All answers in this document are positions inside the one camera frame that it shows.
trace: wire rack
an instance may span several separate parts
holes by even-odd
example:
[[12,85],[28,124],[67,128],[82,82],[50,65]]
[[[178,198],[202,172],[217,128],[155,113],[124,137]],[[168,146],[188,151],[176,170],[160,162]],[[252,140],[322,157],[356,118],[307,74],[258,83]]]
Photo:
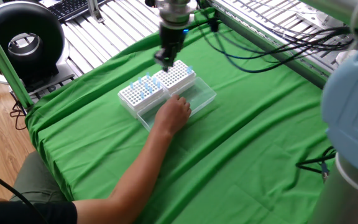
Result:
[[[288,43],[282,37],[283,35],[300,38],[322,29],[305,20],[304,15],[316,21],[327,16],[298,0],[211,0],[211,2],[215,8],[258,33],[261,38],[269,39],[275,45]],[[351,36],[346,35],[333,38],[325,44],[343,44],[351,39]],[[313,67],[321,74],[327,74],[332,73],[338,67],[339,64],[336,62],[338,53],[340,51],[313,52],[309,50],[305,52],[305,55],[312,54],[306,58],[317,65],[316,68],[308,64],[309,67]]]
[[[298,0],[212,0],[214,7],[224,8],[232,16],[258,27],[257,22],[275,32],[293,37],[310,34],[318,30],[300,19],[297,14],[306,12],[321,14]],[[30,96],[34,102],[52,91],[66,85],[92,69],[102,65],[111,57],[131,44],[158,31],[158,9],[145,5],[143,0],[106,1],[100,6],[103,23],[97,23],[88,13],[62,24],[70,45],[67,63],[75,76]],[[285,44],[285,40],[274,32],[266,30],[274,42]],[[335,39],[327,44],[338,44]],[[307,56],[321,68],[332,72],[338,64],[338,52],[319,52]]]

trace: person's hand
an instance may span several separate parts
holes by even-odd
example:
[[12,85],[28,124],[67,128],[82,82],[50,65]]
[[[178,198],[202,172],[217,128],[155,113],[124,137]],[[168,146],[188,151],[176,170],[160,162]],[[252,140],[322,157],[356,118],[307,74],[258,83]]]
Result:
[[189,102],[183,97],[173,95],[155,115],[154,127],[173,136],[184,127],[190,114]]

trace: metal pole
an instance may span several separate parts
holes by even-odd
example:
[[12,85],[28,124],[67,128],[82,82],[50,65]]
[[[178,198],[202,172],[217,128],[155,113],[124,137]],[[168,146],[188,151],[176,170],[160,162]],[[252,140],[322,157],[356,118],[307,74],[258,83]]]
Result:
[[87,0],[88,2],[88,9],[89,13],[91,14],[92,18],[96,20],[96,22],[101,23],[104,22],[104,19],[102,18],[102,14],[99,10],[99,4],[98,0]]
[[308,224],[358,224],[358,169],[340,154]]
[[13,69],[11,62],[6,56],[4,50],[0,45],[0,71],[5,76],[7,82],[11,86],[13,92],[17,96],[17,99],[23,105],[25,109],[33,105],[32,100],[28,92],[25,90],[24,85],[17,76],[16,71]]

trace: table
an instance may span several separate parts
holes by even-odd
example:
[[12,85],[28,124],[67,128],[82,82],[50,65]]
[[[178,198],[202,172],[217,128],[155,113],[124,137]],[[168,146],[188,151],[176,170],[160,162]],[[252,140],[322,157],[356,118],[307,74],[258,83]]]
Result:
[[[201,28],[217,46],[208,26]],[[224,46],[233,55],[255,55]],[[70,200],[106,198],[142,149],[148,132],[117,93],[161,69],[152,58],[159,47],[158,34],[136,42],[41,98],[26,117],[33,145]],[[177,59],[192,65],[217,96],[175,136],[136,223],[306,222],[323,183],[295,163],[330,145],[321,90],[286,66],[256,74],[236,70],[197,28]],[[270,66],[265,60],[274,58],[236,62],[255,70]]]

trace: test tube rack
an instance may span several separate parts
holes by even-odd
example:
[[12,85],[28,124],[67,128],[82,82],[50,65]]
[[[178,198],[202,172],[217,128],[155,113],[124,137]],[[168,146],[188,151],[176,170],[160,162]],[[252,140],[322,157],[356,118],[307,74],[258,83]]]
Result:
[[118,93],[121,104],[134,118],[137,113],[147,111],[159,104],[162,99],[168,99],[174,94],[180,94],[194,85],[196,73],[181,60],[177,60],[168,72],[163,70],[152,77],[146,74]]

